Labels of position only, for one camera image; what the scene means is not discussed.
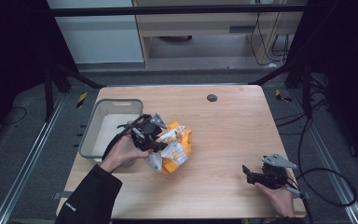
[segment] wooden table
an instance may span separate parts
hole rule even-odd
[[[217,101],[209,102],[214,94]],[[112,218],[276,217],[268,198],[246,183],[241,166],[261,173],[262,157],[286,157],[259,86],[141,86],[103,88],[103,98],[139,99],[144,113],[159,112],[193,131],[193,154],[170,175],[138,160],[114,175],[123,182]],[[73,191],[93,164],[77,155],[65,190]],[[61,199],[57,214],[66,199]],[[306,215],[295,200],[296,214]]]

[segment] human hand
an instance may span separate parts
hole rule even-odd
[[[118,167],[130,165],[140,158],[147,158],[152,151],[153,149],[139,150],[133,144],[131,135],[125,134],[112,147],[101,163],[101,168],[108,173],[113,173]]]
[[[289,177],[288,180],[291,181],[292,175],[286,170],[287,176]],[[271,202],[272,206],[275,208],[275,211],[282,216],[282,217],[295,217],[295,207],[293,205],[293,194],[286,188],[288,187],[283,186],[280,189],[269,189],[266,186],[255,183],[255,186],[265,193],[269,201]]]

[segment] floor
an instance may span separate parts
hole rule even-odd
[[[275,49],[282,49],[279,39]],[[109,86],[120,85],[170,85],[170,84],[246,84],[268,74],[284,61],[275,56],[276,62],[259,65],[245,36],[193,36],[185,41],[182,37],[164,37],[153,40],[150,64],[143,68],[118,68],[114,71],[84,75]],[[58,205],[57,194],[63,190],[72,167],[77,146],[87,124],[93,102],[98,93],[83,83],[69,78],[73,88],[70,93],[55,91],[56,102],[62,102],[61,113],[48,129],[48,139],[38,140],[45,128],[44,89],[36,86],[16,97],[12,111],[7,115],[0,129],[0,208],[4,200],[12,199],[13,204],[4,207],[11,223],[52,223]],[[315,193],[308,199],[313,223],[358,223],[358,157],[350,153],[350,146],[334,115],[328,112],[328,103],[315,106],[312,123],[307,126],[304,137],[301,133],[306,120],[301,117],[301,87],[287,90],[285,74],[263,85],[268,105],[277,125],[293,118],[297,121],[278,127],[286,153],[291,161],[298,162],[300,154],[304,170],[327,167],[345,175],[357,190],[356,204],[339,207],[326,203]],[[283,98],[278,99],[276,90]],[[81,109],[76,108],[82,92],[88,97]],[[321,94],[315,94],[313,105],[323,102]],[[41,150],[35,154],[34,143],[38,141]],[[22,185],[16,179],[21,167],[29,156],[35,157],[29,163],[30,170]],[[351,200],[351,191],[345,181],[335,175],[314,172],[307,175],[313,187],[324,197],[335,203]],[[300,188],[310,188],[299,180]],[[11,188],[18,192],[10,195]],[[249,223],[263,220],[251,219]]]

